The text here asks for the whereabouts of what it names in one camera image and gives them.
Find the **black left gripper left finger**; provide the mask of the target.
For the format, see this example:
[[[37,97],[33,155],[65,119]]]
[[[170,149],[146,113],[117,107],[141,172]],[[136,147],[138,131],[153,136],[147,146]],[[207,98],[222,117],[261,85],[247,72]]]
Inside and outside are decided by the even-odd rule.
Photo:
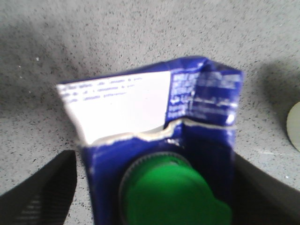
[[[76,155],[65,150],[0,197],[2,225],[62,225],[77,185]]]

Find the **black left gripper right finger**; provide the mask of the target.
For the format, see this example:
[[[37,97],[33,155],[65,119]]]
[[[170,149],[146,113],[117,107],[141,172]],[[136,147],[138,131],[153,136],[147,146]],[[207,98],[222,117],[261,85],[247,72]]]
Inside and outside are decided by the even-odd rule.
[[[234,225],[298,225],[300,192],[236,154],[232,211]]]

